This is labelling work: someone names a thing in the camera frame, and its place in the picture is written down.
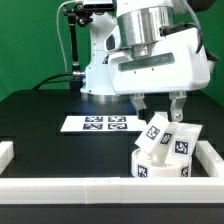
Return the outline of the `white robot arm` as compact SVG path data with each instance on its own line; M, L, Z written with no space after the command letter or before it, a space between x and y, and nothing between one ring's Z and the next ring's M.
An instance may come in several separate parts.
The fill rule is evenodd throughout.
M83 0L92 23L91 61L81 92L97 100L128 95L147 117L144 95L167 93L183 119L188 91L205 88L218 57L205 50L196 14L216 0Z

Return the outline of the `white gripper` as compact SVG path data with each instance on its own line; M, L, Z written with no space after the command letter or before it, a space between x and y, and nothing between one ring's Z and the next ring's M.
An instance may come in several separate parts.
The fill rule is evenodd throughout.
M197 52L198 42L198 31L191 28L167 35L144 58L132 59L129 50L112 53L108 66L113 90L133 94L130 100L140 120L146 119L147 107L139 93L170 92L171 120L181 122L185 91L203 89L210 81L205 49Z

